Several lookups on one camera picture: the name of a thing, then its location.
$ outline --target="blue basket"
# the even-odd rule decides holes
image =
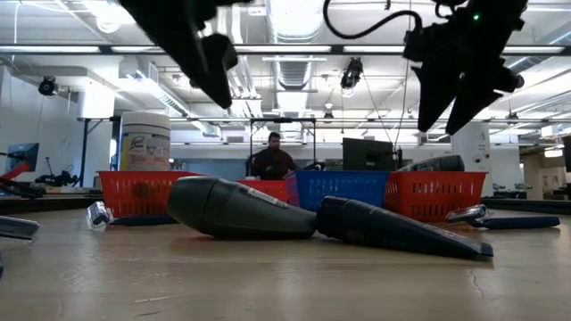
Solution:
[[[382,206],[391,172],[298,170],[286,178],[290,203],[317,211],[326,196],[338,196]]]

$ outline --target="table surface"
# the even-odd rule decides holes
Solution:
[[[525,214],[503,212],[502,215]],[[181,225],[87,230],[84,210],[35,213],[34,243],[0,241],[0,319],[565,320],[570,218],[558,228],[463,231],[470,261],[308,241],[222,242]]]

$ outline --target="dark shirt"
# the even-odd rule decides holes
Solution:
[[[265,149],[254,155],[253,167],[261,180],[281,180],[288,170],[296,170],[297,166],[287,152]]]

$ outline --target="man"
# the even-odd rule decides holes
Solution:
[[[253,157],[252,173],[261,180],[281,180],[289,171],[297,169],[292,156],[279,149],[280,140],[278,133],[270,133],[268,148]]]

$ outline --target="container label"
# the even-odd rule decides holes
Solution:
[[[169,170],[170,139],[162,135],[123,135],[120,170]]]
[[[274,205],[277,205],[279,203],[279,200],[277,198],[273,198],[273,197],[267,195],[266,193],[262,193],[258,190],[253,189],[253,188],[250,188],[248,190],[248,194],[255,196],[255,197],[258,197],[258,198],[261,198],[262,200],[269,202],[269,203],[272,203]]]

